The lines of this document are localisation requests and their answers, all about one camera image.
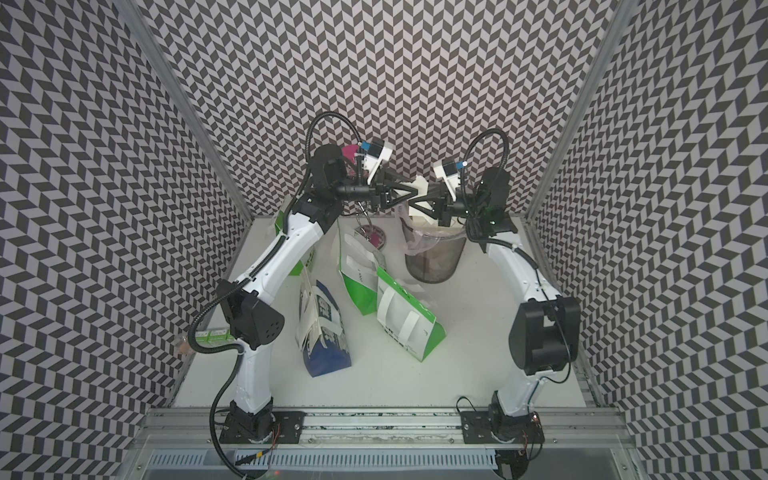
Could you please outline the white paper receipt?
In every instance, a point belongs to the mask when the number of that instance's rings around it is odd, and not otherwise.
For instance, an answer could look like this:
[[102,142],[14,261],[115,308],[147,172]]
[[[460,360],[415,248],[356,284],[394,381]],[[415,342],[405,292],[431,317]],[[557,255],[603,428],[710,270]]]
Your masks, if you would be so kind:
[[417,190],[417,195],[409,201],[409,207],[411,209],[427,208],[429,204],[427,200],[424,200],[424,197],[428,194],[429,183],[424,178],[418,177],[412,182],[412,186]]

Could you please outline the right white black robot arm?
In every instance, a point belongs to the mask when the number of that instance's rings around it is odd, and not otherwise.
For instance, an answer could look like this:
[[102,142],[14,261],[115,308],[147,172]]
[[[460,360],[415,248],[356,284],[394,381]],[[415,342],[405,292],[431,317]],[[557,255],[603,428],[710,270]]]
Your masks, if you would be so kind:
[[505,291],[517,305],[508,335],[515,368],[511,378],[492,394],[485,424],[497,442],[541,444],[543,429],[532,402],[546,382],[558,382],[555,373],[565,371],[566,377],[571,376],[579,351],[579,302],[546,281],[537,262],[524,250],[505,211],[510,190],[506,170],[488,168],[470,194],[461,191],[462,170],[449,178],[451,186],[430,189],[408,205],[441,226],[461,219],[467,239],[488,255],[509,282]]

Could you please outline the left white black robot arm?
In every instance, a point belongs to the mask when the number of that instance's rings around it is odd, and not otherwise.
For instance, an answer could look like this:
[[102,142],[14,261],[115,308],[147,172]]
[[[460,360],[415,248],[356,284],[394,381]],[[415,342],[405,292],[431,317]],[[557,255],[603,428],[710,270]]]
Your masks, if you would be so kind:
[[305,187],[289,201],[281,230],[267,252],[236,280],[219,285],[222,311],[238,349],[235,396],[224,420],[224,438],[265,443],[272,437],[271,349],[285,325],[272,303],[290,271],[330,230],[345,203],[389,208],[415,197],[416,189],[385,166],[393,150],[391,143],[378,138],[361,143],[350,176],[341,147],[318,147],[307,163]]

